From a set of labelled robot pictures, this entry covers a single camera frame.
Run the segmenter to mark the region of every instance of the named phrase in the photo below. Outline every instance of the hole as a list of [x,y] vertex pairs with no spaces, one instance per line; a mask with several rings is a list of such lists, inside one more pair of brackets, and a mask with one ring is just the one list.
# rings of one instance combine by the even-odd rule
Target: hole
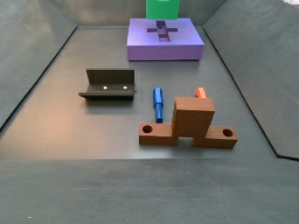
[[142,127],[142,132],[144,132],[144,133],[150,133],[152,131],[153,131],[152,126],[145,125],[145,126]]
[[232,131],[230,131],[229,129],[224,129],[224,130],[221,131],[221,133],[222,133],[222,135],[224,135],[225,137],[232,137],[232,136],[233,136],[233,133],[232,133]]

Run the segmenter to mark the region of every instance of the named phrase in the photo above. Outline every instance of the purple block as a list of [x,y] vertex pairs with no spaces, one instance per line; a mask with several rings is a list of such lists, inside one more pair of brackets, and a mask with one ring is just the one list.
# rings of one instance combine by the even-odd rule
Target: purple block
[[198,60],[202,46],[188,18],[164,21],[129,19],[128,60]]

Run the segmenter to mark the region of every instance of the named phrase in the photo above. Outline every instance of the rectangular wooden block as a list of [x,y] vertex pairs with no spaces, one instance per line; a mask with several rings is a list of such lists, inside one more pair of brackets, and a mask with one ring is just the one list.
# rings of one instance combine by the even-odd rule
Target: rectangular wooden block
[[172,135],[169,123],[140,123],[138,144],[177,145],[178,137]]
[[176,97],[172,133],[178,137],[205,137],[213,114],[210,98]]
[[209,126],[205,138],[193,138],[193,146],[201,148],[232,149],[237,140],[238,138],[233,127]]

